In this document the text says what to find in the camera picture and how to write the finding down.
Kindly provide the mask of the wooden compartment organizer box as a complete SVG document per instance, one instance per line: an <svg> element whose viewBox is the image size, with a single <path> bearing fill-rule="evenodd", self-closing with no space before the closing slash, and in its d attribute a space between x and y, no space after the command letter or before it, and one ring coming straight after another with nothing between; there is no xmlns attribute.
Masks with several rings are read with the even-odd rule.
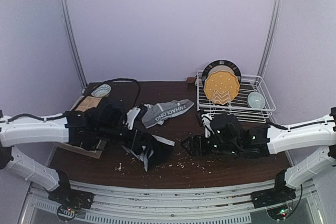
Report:
<svg viewBox="0 0 336 224"><path fill-rule="evenodd" d="M76 110L84 112L90 108L95 108L100 101L101 98L88 96L80 103L80 105L76 108ZM99 159L106 146L106 141L100 141L97 145L96 150L94 151L84 150L83 148L72 146L66 143L57 143L56 145L57 147L62 148L64 150L68 150L77 154Z"/></svg>

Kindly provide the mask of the black underwear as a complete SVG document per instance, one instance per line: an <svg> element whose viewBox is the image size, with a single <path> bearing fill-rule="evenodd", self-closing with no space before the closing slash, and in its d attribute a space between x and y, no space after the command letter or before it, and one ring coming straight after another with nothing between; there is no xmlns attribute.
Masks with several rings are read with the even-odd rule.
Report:
<svg viewBox="0 0 336 224"><path fill-rule="evenodd" d="M175 142L149 133L137 134L122 147L143 163L146 172L165 163L174 150Z"/></svg>

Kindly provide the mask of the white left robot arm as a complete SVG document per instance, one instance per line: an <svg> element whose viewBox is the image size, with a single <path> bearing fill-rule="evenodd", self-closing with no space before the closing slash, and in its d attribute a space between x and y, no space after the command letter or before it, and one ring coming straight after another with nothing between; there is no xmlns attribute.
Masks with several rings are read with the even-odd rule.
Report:
<svg viewBox="0 0 336 224"><path fill-rule="evenodd" d="M1 168L39 184L50 194L62 195L73 191L68 176L26 156L17 148L18 144L66 143L93 151L99 142L112 141L138 156L148 168L155 138L134 126L141 111L138 106L126 111L120 104L102 99L96 107L85 111L72 109L52 116L4 116L1 119Z"/></svg>

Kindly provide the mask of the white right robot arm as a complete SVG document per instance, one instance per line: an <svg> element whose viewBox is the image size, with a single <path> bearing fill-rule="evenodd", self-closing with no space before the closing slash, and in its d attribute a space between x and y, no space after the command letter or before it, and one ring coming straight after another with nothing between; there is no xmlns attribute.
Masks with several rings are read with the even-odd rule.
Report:
<svg viewBox="0 0 336 224"><path fill-rule="evenodd" d="M186 138L181 146L190 156L233 155L257 159L288 150L317 146L318 149L294 167L279 172L276 190L295 190L305 181L335 164L335 108L321 118L279 125L266 123L244 129L233 114L197 114L205 133Z"/></svg>

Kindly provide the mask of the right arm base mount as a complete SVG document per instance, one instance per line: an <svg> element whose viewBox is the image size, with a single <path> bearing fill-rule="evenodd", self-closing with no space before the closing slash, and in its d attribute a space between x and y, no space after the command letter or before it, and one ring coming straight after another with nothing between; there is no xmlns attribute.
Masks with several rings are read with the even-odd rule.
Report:
<svg viewBox="0 0 336 224"><path fill-rule="evenodd" d="M255 209L281 204L279 207L267 209L269 217L276 221L285 220L290 216L291 209L287 201L293 202L296 198L296 190L286 186L285 172L286 170L282 170L276 175L272 188L251 193Z"/></svg>

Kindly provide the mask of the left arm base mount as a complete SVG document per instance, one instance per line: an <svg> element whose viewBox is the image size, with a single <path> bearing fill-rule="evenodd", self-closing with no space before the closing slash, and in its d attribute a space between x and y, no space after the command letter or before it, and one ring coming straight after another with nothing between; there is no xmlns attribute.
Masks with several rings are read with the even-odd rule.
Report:
<svg viewBox="0 0 336 224"><path fill-rule="evenodd" d="M59 178L57 188L48 191L48 199L60 204L56 210L56 215L61 221L69 222L82 209L91 209L94 194L72 189L66 173L60 170L56 170L56 173Z"/></svg>

